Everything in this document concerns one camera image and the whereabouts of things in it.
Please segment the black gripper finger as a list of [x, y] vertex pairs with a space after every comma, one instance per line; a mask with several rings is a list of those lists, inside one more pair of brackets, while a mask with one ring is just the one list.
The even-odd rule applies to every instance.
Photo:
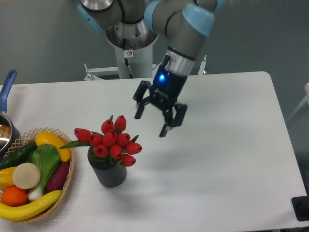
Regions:
[[136, 89], [133, 99], [136, 101], [137, 111], [134, 116], [135, 119], [140, 119], [144, 108], [147, 104], [150, 103], [150, 96], [143, 97], [145, 92], [150, 89], [151, 83], [149, 81], [141, 81], [138, 88]]
[[159, 137], [165, 137], [169, 130], [172, 130], [174, 127], [180, 127], [187, 109], [187, 104], [175, 103], [175, 105], [170, 108], [167, 108], [163, 104], [161, 111], [165, 119], [165, 124], [163, 125]]

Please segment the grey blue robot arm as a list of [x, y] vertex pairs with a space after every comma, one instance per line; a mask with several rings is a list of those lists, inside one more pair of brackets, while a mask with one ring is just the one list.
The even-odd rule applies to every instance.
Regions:
[[215, 22], [222, 0], [82, 0], [77, 11], [93, 32], [114, 47], [121, 79], [139, 78], [135, 118], [156, 106], [160, 133], [181, 126], [187, 105], [177, 98]]

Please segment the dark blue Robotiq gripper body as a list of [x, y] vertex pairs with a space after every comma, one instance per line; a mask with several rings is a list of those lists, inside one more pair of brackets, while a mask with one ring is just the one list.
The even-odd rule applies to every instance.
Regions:
[[178, 103], [177, 99], [187, 76], [177, 75], [168, 71], [162, 64], [158, 66], [153, 79], [153, 84], [149, 88], [149, 102], [164, 111], [175, 107], [178, 110], [187, 110], [187, 104]]

